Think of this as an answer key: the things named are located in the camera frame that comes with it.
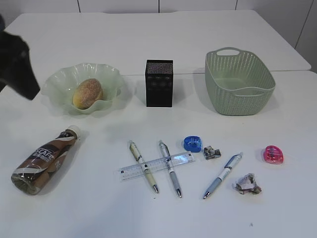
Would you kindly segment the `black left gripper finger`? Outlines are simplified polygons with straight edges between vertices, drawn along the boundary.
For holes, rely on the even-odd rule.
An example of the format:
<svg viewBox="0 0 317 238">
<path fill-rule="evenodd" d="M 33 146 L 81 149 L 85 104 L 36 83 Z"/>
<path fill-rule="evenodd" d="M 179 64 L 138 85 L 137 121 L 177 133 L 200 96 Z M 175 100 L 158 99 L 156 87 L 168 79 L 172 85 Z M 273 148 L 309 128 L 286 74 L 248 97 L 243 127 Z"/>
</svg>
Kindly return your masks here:
<svg viewBox="0 0 317 238">
<path fill-rule="evenodd" d="M 0 89 L 8 86 L 22 97 L 33 100 L 40 91 L 34 76 L 29 46 L 17 35 L 5 30 L 4 19 L 0 18 Z"/>
</svg>

